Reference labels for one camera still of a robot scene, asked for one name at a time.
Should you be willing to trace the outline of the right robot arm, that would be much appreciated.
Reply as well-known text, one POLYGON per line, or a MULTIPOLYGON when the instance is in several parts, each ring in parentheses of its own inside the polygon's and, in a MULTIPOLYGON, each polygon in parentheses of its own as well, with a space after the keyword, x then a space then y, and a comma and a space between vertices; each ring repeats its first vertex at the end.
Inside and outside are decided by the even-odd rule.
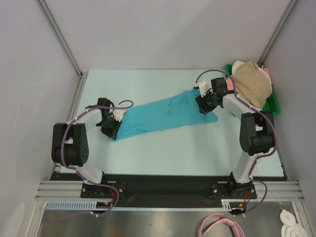
POLYGON ((196 102, 202 114, 206 115, 221 107, 240 120, 239 144, 242 153, 227 184, 229 195, 239 198, 252 184, 252 173, 259 159, 276 152, 277 139, 273 114, 253 107, 234 89, 228 90, 224 78, 212 79, 211 87, 207 82, 197 80, 195 89, 199 90, 196 102))

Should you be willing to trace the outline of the teal polo shirt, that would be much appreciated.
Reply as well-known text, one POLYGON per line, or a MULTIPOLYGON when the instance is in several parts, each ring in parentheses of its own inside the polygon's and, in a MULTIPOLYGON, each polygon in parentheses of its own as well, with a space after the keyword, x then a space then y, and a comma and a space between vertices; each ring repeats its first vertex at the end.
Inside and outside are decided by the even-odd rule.
POLYGON ((213 112, 204 115, 199 111, 196 102, 199 95, 197 89, 191 89, 173 97, 127 109, 117 136, 112 141, 183 126, 217 122, 218 117, 213 112))

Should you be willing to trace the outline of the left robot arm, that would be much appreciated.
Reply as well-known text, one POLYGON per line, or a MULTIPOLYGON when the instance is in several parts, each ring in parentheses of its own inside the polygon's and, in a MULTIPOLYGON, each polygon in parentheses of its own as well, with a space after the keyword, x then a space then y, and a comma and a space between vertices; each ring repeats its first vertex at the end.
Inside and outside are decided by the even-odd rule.
POLYGON ((109 185, 102 181, 103 172, 89 159, 88 133, 99 128, 103 135, 116 140, 126 112, 120 104, 99 98, 96 105, 87 106, 79 116, 53 127, 52 160, 93 184, 91 190, 100 198, 108 194, 109 185))

